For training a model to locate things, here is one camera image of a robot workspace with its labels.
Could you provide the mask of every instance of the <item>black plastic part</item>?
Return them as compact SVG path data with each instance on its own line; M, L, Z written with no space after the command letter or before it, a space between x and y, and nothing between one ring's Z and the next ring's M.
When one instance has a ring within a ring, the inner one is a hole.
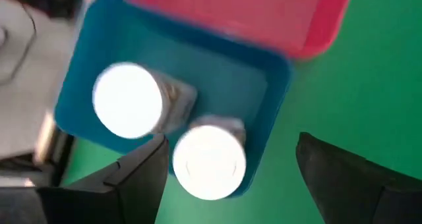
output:
M154 223L166 184L168 153L167 139L157 135L67 188L38 188L47 222Z
M59 186L74 139L55 127L43 163L34 163L34 152L5 157L0 159L0 175L29 178L36 186Z
M0 223L47 224L36 189L0 188Z
M300 134L296 158L325 223L422 223L422 181L306 132Z

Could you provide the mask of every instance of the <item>pink tray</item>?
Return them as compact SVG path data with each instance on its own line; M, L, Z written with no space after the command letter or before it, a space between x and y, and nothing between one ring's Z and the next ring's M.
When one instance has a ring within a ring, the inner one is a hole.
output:
M128 0L204 28L312 57L337 36L349 0Z

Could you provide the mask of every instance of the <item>bottle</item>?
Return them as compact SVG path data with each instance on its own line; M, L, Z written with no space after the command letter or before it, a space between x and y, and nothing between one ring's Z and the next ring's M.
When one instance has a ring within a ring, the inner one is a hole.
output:
M195 103L194 87L135 63L114 63L92 90L94 111L122 138L170 133L184 124Z
M229 196L245 176L245 139L240 119L207 115L195 120L173 153L177 180L203 200Z

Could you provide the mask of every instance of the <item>white bottle cap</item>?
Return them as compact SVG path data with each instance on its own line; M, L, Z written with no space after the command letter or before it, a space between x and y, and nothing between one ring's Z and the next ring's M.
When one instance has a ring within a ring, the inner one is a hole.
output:
M151 132L163 111L163 97L154 77L134 63L115 63L97 78L92 103L100 121L123 138Z
M178 141L173 168L181 186L203 200L218 200L233 193L246 170L242 144L217 126L190 129Z

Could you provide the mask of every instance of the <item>green background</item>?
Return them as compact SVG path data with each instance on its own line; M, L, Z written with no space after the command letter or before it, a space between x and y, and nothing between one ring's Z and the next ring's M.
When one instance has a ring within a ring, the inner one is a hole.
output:
M351 0L338 39L297 63L254 182L207 202L169 176L156 223L323 223L295 160L307 131L422 179L422 0ZM78 141L66 184L119 154Z

